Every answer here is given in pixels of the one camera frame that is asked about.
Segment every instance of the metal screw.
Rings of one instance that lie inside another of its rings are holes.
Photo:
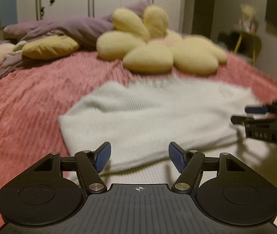
[[[104,186],[100,183],[93,183],[91,185],[89,185],[89,189],[92,191],[99,191],[102,190],[104,188]]]
[[[190,188],[189,184],[186,183],[177,183],[174,185],[175,189],[180,191],[186,191]]]

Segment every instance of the flower-shaped cushion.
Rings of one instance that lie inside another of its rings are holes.
[[[123,59],[124,67],[132,72],[166,73],[175,65],[187,73],[210,75],[219,64],[227,63],[227,53],[208,38],[182,38],[168,30],[168,15],[158,6],[148,6],[143,21],[131,10],[117,9],[113,23],[118,31],[104,33],[97,40],[99,57]]]

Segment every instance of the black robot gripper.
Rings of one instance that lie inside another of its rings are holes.
[[[51,153],[0,190],[0,234],[277,234],[277,189],[229,153],[169,156],[181,173],[167,184],[113,184],[99,177],[110,143],[61,158]],[[75,171],[80,186],[63,178]],[[205,171],[217,176],[200,185]]]

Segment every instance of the pink ribbed bedspread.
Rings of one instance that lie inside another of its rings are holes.
[[[82,96],[108,80],[127,85],[130,79],[140,78],[120,61],[104,62],[96,56],[79,51],[0,80],[0,188],[50,152],[68,155],[57,117]],[[173,73],[190,77],[175,69]],[[228,65],[208,79],[251,87],[262,102],[277,99],[277,83],[233,54]]]

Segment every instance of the gray ribbed plate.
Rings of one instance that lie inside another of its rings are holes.
[[[54,226],[27,228],[5,225],[0,234],[268,234],[271,223],[253,228],[222,225],[204,215],[189,195],[166,185],[120,185],[91,195],[81,210]]]

